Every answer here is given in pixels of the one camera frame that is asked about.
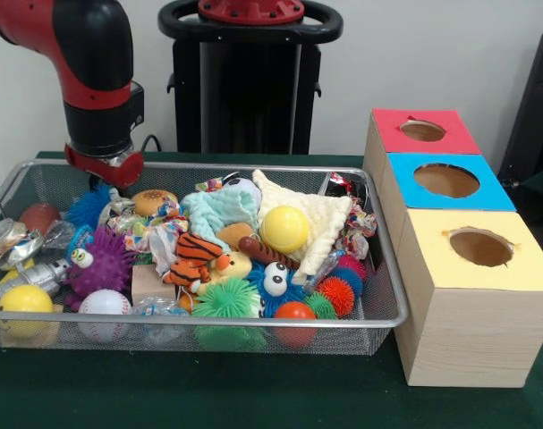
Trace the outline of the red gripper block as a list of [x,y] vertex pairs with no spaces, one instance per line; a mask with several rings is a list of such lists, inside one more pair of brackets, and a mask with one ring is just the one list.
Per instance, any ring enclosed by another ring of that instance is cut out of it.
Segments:
[[69,165],[92,174],[89,176],[90,186],[98,186],[102,180],[116,187],[120,197],[129,196],[126,188],[138,181],[144,168],[143,154],[133,145],[112,158],[86,156],[69,144],[64,146],[64,154]]

